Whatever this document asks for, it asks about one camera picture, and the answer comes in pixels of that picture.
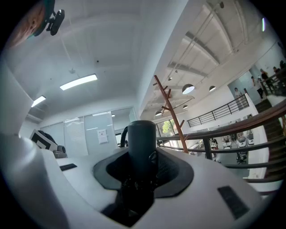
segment wooden railing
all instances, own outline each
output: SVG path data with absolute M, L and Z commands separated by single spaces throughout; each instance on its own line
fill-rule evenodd
M 213 130 L 213 131 L 207 131 L 207 132 L 198 132 L 198 133 L 192 133 L 188 134 L 187 139 L 188 140 L 198 140 L 203 139 L 205 149 L 188 149 L 189 152 L 201 152 L 206 153 L 207 159 L 212 159 L 212 153 L 239 153 L 239 152 L 246 152 L 246 151 L 252 151 L 257 150 L 261 148 L 267 148 L 269 146 L 276 145 L 277 143 L 281 143 L 286 141 L 286 136 L 277 138 L 273 141 L 269 141 L 262 144 L 257 144 L 253 146 L 243 147 L 243 148 L 234 148 L 234 149 L 218 149 L 218 150 L 211 150 L 210 149 L 210 138 L 219 137 L 219 136 L 226 136 L 230 134 L 235 134 L 238 132 L 243 132 L 246 130 L 250 130 L 252 128 L 256 128 L 258 126 L 264 125 L 268 123 L 271 120 L 278 119 L 279 117 L 284 117 L 286 114 L 286 100 L 280 102 L 276 106 L 263 111 L 262 113 L 255 115 L 253 117 L 250 117 L 246 120 L 221 127 L 219 129 Z M 180 140 L 178 136 L 171 136 L 171 137 L 158 137 L 157 140 Z M 165 148 L 175 149 L 175 150 L 182 150 L 181 148 L 175 148 L 175 147 L 169 147 L 169 146 L 162 146 Z M 243 165 L 225 165 L 227 168 L 236 168 L 236 169 L 253 169 L 253 168 L 271 168 L 276 165 L 286 165 L 286 158 L 269 161 L 266 163 L 258 163 L 258 164 L 243 164 Z M 247 182 L 254 182 L 253 179 L 245 179 Z M 277 177 L 271 179 L 255 179 L 255 182 L 273 182 L 276 181 Z
M 194 127 L 197 125 L 202 125 L 208 122 L 215 121 L 226 115 L 231 115 L 236 111 L 240 111 L 246 107 L 249 107 L 248 101 L 245 95 L 242 95 L 231 102 L 220 106 L 219 108 L 202 114 L 196 118 L 188 120 L 189 127 Z

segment desk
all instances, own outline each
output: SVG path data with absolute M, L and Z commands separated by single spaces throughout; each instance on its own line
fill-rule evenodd
M 223 144 L 223 148 L 226 148 L 226 147 L 230 147 L 231 148 L 231 142 L 224 143 Z
M 213 144 L 210 146 L 210 149 L 219 149 L 218 144 Z

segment ceiling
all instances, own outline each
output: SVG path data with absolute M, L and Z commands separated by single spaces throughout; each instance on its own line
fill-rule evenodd
M 142 0 L 56 0 L 65 19 L 55 36 L 42 32 L 6 50 L 5 60 L 17 81 L 33 99 L 40 119 L 83 103 L 135 93 L 130 78 L 136 35 L 142 20 Z M 59 87 L 90 74 L 98 80 L 62 91 Z
M 190 106 L 207 96 L 209 91 L 200 88 L 205 88 L 209 83 L 214 70 L 223 68 L 232 56 L 245 49 L 261 33 L 262 17 L 249 2 L 224 0 L 223 8 L 218 2 L 220 1 L 208 0 L 203 5 L 165 69 L 161 83 L 164 87 L 168 86 L 166 91 L 172 89 L 170 102 L 173 107 L 180 104 Z M 220 78 L 215 86 L 222 86 L 231 77 L 233 76 Z M 182 87 L 187 83 L 193 84 L 195 89 L 188 95 L 183 95 Z M 155 113 L 165 105 L 165 101 L 158 86 L 153 86 L 153 89 L 141 119 L 161 118 L 155 117 Z M 176 113 L 182 111 L 183 106 L 175 109 Z M 169 112 L 165 112 L 162 116 L 169 115 Z

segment floor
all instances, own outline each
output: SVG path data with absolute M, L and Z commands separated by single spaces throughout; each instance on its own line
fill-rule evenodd
M 215 138 L 218 142 L 219 149 L 223 149 L 223 143 L 221 141 L 221 138 Z M 231 143 L 232 148 L 237 148 L 236 141 L 233 141 Z M 205 157 L 204 153 L 199 153 L 198 157 Z M 222 165 L 236 165 L 236 153 L 220 153 L 216 156 L 216 161 L 220 161 Z M 246 178 L 249 176 L 249 170 L 248 169 L 230 169 L 235 175 L 237 175 L 240 178 Z

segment staircase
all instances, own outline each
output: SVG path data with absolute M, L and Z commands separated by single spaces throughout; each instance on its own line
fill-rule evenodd
M 261 113 L 272 106 L 268 99 L 266 99 L 255 105 L 255 107 L 258 113 Z M 278 119 L 265 124 L 264 129 L 266 132 L 267 141 L 272 141 L 283 136 L 283 130 Z M 278 145 L 269 147 L 269 161 L 278 160 L 284 157 L 286 157 L 285 143 L 281 142 Z M 286 165 L 277 165 L 276 167 L 268 168 L 266 170 L 265 178 L 282 175 L 284 173 L 286 173 Z

